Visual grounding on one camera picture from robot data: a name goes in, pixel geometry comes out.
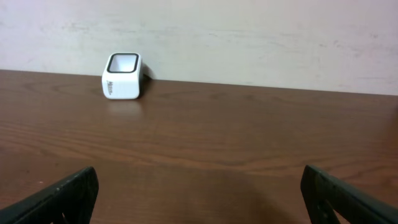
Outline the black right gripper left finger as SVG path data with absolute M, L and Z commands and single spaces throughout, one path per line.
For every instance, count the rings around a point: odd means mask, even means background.
M 86 167 L 1 209 L 1 223 L 89 223 L 99 183 Z

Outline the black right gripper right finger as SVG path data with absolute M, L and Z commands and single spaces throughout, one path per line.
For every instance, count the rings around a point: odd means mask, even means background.
M 349 223 L 397 224 L 396 208 L 316 166 L 305 166 L 300 189 L 313 224 L 339 223 L 337 214 Z

